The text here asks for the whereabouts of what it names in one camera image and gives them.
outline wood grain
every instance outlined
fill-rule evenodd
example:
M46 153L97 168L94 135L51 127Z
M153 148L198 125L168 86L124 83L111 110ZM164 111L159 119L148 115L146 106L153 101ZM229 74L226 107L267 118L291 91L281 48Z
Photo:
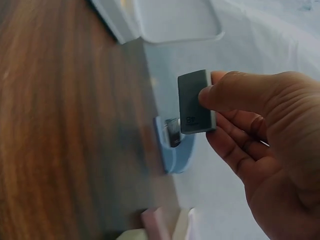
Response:
M0 239L115 239L178 217L140 40L115 43L85 0L0 1Z

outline palm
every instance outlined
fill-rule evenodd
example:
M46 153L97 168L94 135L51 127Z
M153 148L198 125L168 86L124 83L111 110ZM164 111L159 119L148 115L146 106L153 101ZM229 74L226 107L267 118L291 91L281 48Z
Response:
M302 226L313 232L317 226L306 215L294 184L267 145L265 120L239 110L217 113L216 117L217 129L207 133L208 141L243 181L247 202L261 228L275 239L300 239L299 234L305 236L305 232L295 229Z

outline white bedsheet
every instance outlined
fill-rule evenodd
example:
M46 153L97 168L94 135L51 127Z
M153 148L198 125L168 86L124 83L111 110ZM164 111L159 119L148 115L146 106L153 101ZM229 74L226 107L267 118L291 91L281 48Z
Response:
M158 112L178 117L177 77L199 69L272 74L299 71L320 80L320 3L301 0L213 0L225 30L218 42L145 46ZM266 240L244 188L196 136L190 169L174 176L179 202L196 208L202 240Z

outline white tray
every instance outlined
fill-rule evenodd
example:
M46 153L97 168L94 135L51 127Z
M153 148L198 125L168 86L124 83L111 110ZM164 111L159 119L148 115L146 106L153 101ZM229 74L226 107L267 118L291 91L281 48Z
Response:
M211 0L91 0L121 44L153 44L223 36Z

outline white object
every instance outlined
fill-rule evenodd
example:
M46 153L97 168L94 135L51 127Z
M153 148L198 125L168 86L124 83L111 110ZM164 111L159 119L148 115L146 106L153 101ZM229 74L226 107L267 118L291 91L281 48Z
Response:
M146 230L134 229L122 233L116 240L148 240Z
M198 240L195 209L182 209L176 223L172 240Z
M218 40L220 21L210 0L91 0L121 44Z

